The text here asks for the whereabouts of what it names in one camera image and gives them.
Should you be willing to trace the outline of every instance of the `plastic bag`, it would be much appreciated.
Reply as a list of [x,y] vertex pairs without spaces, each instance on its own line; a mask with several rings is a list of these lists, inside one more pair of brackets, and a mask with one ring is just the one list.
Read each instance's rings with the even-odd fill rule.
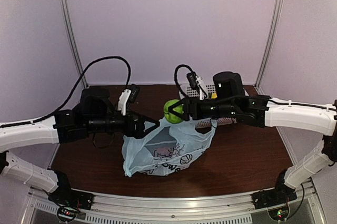
[[171,124],[163,118],[160,126],[143,139],[124,136],[125,175],[141,172],[166,176],[188,168],[210,147],[216,129],[216,120],[212,120],[211,130],[202,134],[195,130],[197,123],[190,120]]

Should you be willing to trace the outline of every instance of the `dark wood tabletop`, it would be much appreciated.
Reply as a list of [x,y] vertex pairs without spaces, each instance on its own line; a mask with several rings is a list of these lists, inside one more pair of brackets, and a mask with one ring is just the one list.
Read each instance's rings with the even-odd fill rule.
[[[108,88],[115,103],[123,87]],[[252,86],[245,88],[249,94],[256,94]],[[131,109],[161,119],[166,101],[178,97],[172,85],[141,86]],[[111,139],[99,134],[95,142],[106,145]],[[199,159],[188,169],[165,177],[144,174],[126,177],[122,144],[120,134],[104,149],[95,148],[91,138],[63,144],[52,169],[65,172],[75,189],[138,197],[199,197],[273,187],[279,172],[292,165],[275,128],[218,126],[210,148]]]

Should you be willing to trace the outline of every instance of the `plastic basket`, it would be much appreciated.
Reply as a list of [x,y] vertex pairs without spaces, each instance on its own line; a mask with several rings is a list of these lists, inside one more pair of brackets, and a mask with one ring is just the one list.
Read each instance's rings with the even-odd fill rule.
[[[215,86],[214,85],[206,85],[207,87],[207,92],[212,94],[215,93]],[[189,84],[182,84],[181,85],[181,89],[190,97],[199,97],[199,93],[196,90],[192,90]],[[217,125],[229,125],[229,124],[233,124],[236,123],[236,119],[233,118],[220,118],[217,120]],[[207,128],[211,126],[211,122],[210,119],[202,119],[200,120],[197,125],[196,128]]]

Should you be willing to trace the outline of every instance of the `green apple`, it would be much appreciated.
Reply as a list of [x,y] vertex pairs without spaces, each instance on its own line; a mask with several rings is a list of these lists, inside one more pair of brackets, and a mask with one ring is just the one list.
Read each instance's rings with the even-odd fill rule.
[[[178,116],[173,115],[173,114],[169,113],[169,111],[168,111],[169,110],[168,108],[170,106],[172,106],[173,104],[177,103],[178,101],[179,101],[178,99],[171,99],[168,102],[166,102],[165,105],[164,105],[164,116],[169,123],[177,124],[177,123],[181,123],[183,121],[182,118],[179,118]],[[173,108],[173,110],[176,111],[179,114],[184,113],[182,104]]]

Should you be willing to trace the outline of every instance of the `white wall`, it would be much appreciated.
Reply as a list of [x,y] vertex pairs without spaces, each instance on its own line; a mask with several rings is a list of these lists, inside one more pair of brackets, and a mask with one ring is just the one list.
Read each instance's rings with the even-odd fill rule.
[[[77,78],[60,0],[0,0],[0,59],[1,122],[42,116],[59,106]],[[46,167],[55,147],[13,152]],[[1,224],[19,223],[28,189],[0,177]]]
[[[337,0],[284,0],[270,61],[262,81],[269,95],[310,103],[337,98]],[[284,128],[300,160],[322,135]],[[335,224],[337,167],[314,177],[328,223]]]
[[[68,0],[83,65],[105,55],[125,57],[132,82],[173,83],[178,64],[205,80],[224,70],[255,82],[275,0]],[[121,84],[122,63],[95,65],[90,84]]]

